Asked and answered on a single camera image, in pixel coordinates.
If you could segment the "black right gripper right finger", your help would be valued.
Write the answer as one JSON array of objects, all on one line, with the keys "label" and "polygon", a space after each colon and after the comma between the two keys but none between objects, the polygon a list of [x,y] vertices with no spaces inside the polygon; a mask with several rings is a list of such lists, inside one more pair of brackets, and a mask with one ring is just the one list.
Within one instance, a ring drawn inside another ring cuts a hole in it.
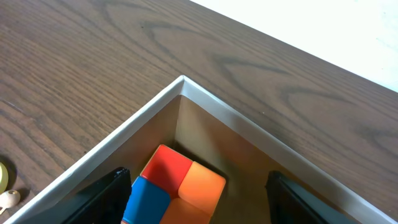
[{"label": "black right gripper right finger", "polygon": [[355,222],[279,171],[269,172],[265,188],[272,224],[350,224]]}]

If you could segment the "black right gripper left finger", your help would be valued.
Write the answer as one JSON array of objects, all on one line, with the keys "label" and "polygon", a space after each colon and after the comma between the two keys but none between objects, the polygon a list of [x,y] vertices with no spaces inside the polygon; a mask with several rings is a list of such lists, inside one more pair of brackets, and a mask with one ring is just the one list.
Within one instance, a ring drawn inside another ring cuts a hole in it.
[{"label": "black right gripper left finger", "polygon": [[67,200],[23,220],[26,224],[120,224],[131,194],[130,171],[106,174]]}]

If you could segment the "colourful puzzle cube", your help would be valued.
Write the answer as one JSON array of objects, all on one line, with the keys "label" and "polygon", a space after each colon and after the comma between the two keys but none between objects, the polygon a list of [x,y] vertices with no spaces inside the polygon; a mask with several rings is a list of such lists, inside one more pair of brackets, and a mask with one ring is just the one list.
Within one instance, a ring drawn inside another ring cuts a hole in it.
[{"label": "colourful puzzle cube", "polygon": [[209,223],[226,179],[161,144],[131,186],[122,223]]}]

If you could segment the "yellow cat rattle drum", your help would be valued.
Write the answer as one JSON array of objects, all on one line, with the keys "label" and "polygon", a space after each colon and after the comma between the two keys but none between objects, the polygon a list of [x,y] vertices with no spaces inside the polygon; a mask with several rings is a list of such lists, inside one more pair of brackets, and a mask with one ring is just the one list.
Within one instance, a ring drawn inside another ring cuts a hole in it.
[{"label": "yellow cat rattle drum", "polygon": [[9,182],[9,174],[6,166],[1,163],[1,214],[7,209],[15,207],[21,200],[21,195],[16,190],[6,190]]}]

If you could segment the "beige cardboard box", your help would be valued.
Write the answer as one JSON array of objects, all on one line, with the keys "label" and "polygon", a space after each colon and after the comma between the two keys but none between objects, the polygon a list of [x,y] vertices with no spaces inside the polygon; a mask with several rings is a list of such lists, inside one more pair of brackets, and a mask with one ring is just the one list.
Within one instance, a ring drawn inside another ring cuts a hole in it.
[{"label": "beige cardboard box", "polygon": [[11,218],[21,223],[114,167],[137,175],[159,144],[175,146],[227,178],[214,223],[267,223],[270,170],[291,178],[361,223],[392,218],[241,113],[182,75],[106,136]]}]

